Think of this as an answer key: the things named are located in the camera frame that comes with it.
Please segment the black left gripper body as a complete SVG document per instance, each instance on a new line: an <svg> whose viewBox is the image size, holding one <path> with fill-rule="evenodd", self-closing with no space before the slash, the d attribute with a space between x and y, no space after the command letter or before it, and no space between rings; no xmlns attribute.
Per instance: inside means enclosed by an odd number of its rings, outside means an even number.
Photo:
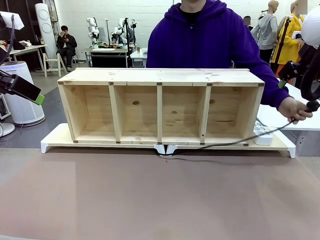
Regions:
<svg viewBox="0 0 320 240"><path fill-rule="evenodd" d="M41 94L41 89L18 75L0 74L0 92L2 94L16 95L31 102Z"/></svg>

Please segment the person left hand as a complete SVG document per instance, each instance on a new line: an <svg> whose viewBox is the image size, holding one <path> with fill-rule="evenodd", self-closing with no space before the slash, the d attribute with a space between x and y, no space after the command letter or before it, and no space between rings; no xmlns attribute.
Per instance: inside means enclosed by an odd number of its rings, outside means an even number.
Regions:
<svg viewBox="0 0 320 240"><path fill-rule="evenodd" d="M286 97L277 110L294 125L313 116L312 112L307 112L305 104L292 97Z"/></svg>

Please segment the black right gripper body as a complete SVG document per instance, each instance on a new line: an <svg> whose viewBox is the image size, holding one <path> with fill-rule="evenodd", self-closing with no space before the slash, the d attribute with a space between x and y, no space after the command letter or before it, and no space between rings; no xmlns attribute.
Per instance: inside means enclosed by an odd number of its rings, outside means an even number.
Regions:
<svg viewBox="0 0 320 240"><path fill-rule="evenodd" d="M301 63L290 60L279 71L279 79L288 82L289 80L296 78L296 82L300 82L303 78L302 70L303 66Z"/></svg>

